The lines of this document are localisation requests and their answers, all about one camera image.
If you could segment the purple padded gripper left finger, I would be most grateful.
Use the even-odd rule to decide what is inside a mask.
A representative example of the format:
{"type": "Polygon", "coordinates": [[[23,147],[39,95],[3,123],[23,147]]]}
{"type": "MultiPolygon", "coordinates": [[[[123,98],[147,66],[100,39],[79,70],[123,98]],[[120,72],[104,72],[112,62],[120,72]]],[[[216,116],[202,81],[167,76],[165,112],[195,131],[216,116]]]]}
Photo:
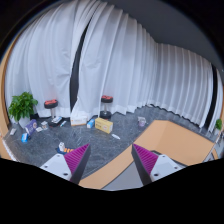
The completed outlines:
{"type": "Polygon", "coordinates": [[[91,146],[86,144],[66,154],[55,154],[41,166],[41,169],[78,184],[90,154],[91,146]]]}

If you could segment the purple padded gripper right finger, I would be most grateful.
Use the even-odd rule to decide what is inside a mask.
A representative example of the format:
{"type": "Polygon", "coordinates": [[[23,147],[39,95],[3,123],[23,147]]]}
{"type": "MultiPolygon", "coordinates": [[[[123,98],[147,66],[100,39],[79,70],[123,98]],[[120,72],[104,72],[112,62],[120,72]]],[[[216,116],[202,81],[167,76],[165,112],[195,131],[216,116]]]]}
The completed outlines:
{"type": "Polygon", "coordinates": [[[157,155],[137,144],[132,145],[132,157],[143,185],[148,185],[182,169],[167,155],[157,155]]]}

